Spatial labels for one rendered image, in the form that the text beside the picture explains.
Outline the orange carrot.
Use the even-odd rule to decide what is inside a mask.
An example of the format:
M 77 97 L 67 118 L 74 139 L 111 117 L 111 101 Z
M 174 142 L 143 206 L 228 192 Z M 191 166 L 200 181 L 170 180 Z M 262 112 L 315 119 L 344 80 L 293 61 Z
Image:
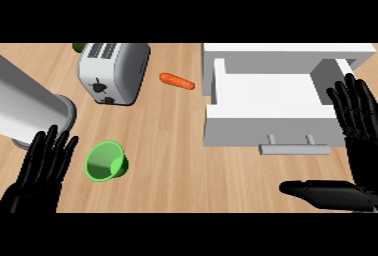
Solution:
M 161 73 L 160 74 L 160 80 L 169 84 L 173 85 L 176 87 L 180 87 L 183 89 L 188 90 L 194 90 L 195 89 L 195 83 L 191 82 L 189 80 L 177 77 L 176 75 L 170 74 L 170 73 Z

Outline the grey metal cylinder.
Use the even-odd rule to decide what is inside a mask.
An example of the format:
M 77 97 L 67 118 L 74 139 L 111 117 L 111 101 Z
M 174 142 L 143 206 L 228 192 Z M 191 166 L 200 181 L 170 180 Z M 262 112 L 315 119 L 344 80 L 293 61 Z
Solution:
M 36 133 L 58 126 L 70 131 L 77 118 L 76 104 L 53 94 L 0 55 L 0 135 L 28 149 Z

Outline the white open drawer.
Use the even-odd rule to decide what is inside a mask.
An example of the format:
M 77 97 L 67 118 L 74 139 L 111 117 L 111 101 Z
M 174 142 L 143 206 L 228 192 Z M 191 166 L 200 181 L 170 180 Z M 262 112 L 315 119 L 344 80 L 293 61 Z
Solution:
M 211 104 L 205 109 L 204 144 L 257 146 L 273 136 L 279 144 L 344 145 L 327 89 L 352 72 L 344 59 L 325 59 L 307 74 L 229 74 L 214 60 Z

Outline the silver toaster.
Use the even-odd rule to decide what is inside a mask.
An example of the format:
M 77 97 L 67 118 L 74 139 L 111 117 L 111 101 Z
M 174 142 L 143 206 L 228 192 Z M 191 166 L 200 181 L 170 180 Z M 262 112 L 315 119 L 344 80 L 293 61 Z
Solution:
M 146 43 L 86 44 L 77 64 L 77 76 L 98 104 L 135 104 L 149 54 Z

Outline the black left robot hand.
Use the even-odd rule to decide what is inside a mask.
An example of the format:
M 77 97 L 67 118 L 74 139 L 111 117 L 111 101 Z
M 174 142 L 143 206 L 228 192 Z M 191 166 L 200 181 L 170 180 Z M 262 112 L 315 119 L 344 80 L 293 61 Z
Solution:
M 58 134 L 58 126 L 39 131 L 18 175 L 0 199 L 0 213 L 52 214 L 56 212 L 62 183 L 78 137 Z

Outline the green cup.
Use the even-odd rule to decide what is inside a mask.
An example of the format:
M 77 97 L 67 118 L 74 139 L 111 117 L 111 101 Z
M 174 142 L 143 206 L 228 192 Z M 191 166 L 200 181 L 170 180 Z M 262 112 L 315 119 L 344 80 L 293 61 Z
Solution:
M 129 170 L 129 160 L 124 149 L 115 141 L 101 142 L 89 151 L 84 171 L 89 179 L 105 182 L 121 177 Z

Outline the white drawer cabinet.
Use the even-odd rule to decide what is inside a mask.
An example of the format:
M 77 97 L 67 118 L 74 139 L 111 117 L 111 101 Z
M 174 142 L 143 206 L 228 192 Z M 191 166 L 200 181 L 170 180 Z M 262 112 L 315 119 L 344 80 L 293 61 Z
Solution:
M 375 54 L 371 43 L 202 43 L 202 95 L 211 95 L 214 59 L 229 74 L 321 74 L 324 60 L 344 59 L 352 71 Z

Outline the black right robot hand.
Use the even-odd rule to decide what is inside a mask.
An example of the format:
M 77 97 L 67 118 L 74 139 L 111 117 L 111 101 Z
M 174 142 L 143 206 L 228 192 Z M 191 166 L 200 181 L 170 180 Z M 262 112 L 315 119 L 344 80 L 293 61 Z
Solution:
M 327 210 L 378 213 L 378 101 L 366 82 L 352 73 L 327 89 L 344 134 L 355 183 L 285 181 L 279 191 Z

